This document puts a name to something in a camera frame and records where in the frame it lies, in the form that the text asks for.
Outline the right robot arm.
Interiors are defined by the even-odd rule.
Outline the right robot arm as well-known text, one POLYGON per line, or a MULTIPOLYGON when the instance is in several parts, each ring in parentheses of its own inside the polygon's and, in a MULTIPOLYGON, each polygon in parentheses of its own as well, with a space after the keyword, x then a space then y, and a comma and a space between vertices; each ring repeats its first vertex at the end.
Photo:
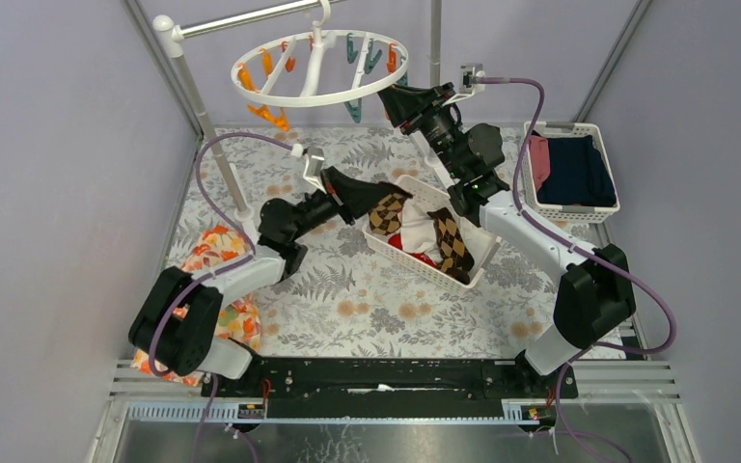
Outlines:
POLYGON ((378 96, 392 126, 420 133, 447 171, 447 192, 457 215, 515 247, 556 283, 553 324, 516 358, 516 388, 538 397, 553 373, 592 347, 636 310, 623 274, 626 255, 615 245, 596 248, 579 241, 520 203, 496 168, 504 162, 501 130, 462 126, 452 84, 430 89, 393 85, 378 96))

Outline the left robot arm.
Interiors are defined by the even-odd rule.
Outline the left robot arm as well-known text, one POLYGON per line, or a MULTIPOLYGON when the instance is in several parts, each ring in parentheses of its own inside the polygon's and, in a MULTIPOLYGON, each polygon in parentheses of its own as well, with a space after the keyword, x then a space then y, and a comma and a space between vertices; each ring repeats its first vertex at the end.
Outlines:
POLYGON ((294 274, 308 252, 298 241, 303 235, 334 218, 352 225, 384 200, 411 196, 393 183, 354 179, 334 167, 319 177, 320 186, 302 201, 272 199, 262 206, 259 239, 246 256, 200 274, 174 266, 160 273, 128 332, 132 345, 147 354, 153 374, 216 374, 234 394, 254 393, 261 382, 252 364, 256 354, 216 336, 221 310, 294 274))

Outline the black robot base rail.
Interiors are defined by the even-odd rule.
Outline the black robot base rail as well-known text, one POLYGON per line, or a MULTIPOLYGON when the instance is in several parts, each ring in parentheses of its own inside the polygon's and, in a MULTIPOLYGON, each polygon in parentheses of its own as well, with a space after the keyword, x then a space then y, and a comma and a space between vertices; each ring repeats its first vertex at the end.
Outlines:
POLYGON ((535 376, 512 360, 259 357, 204 397, 253 398, 270 419, 495 419, 507 399, 579 395, 572 372, 535 376))

